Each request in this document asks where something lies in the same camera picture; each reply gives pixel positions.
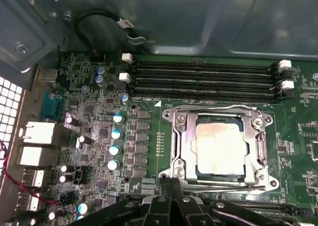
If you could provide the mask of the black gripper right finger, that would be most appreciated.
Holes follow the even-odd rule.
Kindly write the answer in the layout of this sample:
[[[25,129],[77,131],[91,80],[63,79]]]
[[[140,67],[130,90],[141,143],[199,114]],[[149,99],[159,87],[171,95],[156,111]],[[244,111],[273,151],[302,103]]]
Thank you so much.
[[[209,206],[185,196],[179,179],[172,178],[172,198],[186,226],[299,226],[298,221],[274,220],[227,201]]]

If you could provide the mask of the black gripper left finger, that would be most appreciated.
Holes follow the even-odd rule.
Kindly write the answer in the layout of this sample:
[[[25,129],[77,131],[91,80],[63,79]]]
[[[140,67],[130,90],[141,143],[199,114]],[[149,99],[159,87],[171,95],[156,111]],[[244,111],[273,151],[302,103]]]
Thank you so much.
[[[171,211],[171,178],[160,178],[160,194],[142,201],[123,199],[84,218],[71,226],[168,226]]]

